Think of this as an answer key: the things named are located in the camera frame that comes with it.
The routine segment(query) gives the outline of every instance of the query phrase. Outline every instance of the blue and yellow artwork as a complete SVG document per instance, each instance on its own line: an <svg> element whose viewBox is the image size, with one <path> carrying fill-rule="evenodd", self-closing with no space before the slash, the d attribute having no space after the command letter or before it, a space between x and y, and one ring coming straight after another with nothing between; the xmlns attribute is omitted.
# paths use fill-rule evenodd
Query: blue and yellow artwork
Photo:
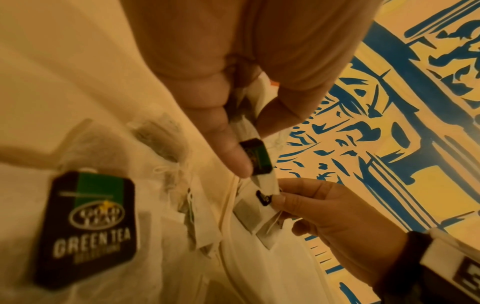
<svg viewBox="0 0 480 304"><path fill-rule="evenodd" d="M385 0L276 166L348 186L405 231L480 248L480 0ZM305 239L345 303L379 301Z"/></svg>

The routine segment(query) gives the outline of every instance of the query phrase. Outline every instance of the sleeve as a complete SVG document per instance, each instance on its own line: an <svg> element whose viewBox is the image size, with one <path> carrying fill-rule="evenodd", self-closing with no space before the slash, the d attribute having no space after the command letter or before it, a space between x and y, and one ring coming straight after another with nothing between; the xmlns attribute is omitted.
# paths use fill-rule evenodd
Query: sleeve
<svg viewBox="0 0 480 304"><path fill-rule="evenodd" d="M382 303L480 303L480 252L438 229L409 232L397 262L374 286Z"/></svg>

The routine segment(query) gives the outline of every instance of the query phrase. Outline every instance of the black label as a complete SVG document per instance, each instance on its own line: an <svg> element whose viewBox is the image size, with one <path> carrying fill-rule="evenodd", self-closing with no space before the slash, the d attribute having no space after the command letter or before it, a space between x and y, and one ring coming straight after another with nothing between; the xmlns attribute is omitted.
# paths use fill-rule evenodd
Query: black label
<svg viewBox="0 0 480 304"><path fill-rule="evenodd" d="M453 280L474 295L480 297L480 263L465 257Z"/></svg>
<svg viewBox="0 0 480 304"><path fill-rule="evenodd" d="M53 181L35 283L61 288L131 260L136 251L132 181L85 172L68 172Z"/></svg>

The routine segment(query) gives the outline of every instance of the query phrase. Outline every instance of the black and green label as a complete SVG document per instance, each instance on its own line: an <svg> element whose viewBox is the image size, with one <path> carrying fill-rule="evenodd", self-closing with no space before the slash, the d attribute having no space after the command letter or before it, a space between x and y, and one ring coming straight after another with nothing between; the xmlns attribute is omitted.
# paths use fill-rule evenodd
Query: black and green label
<svg viewBox="0 0 480 304"><path fill-rule="evenodd" d="M86 172L56 178L38 246L34 280L50 289L131 260L137 251L132 181Z"/></svg>

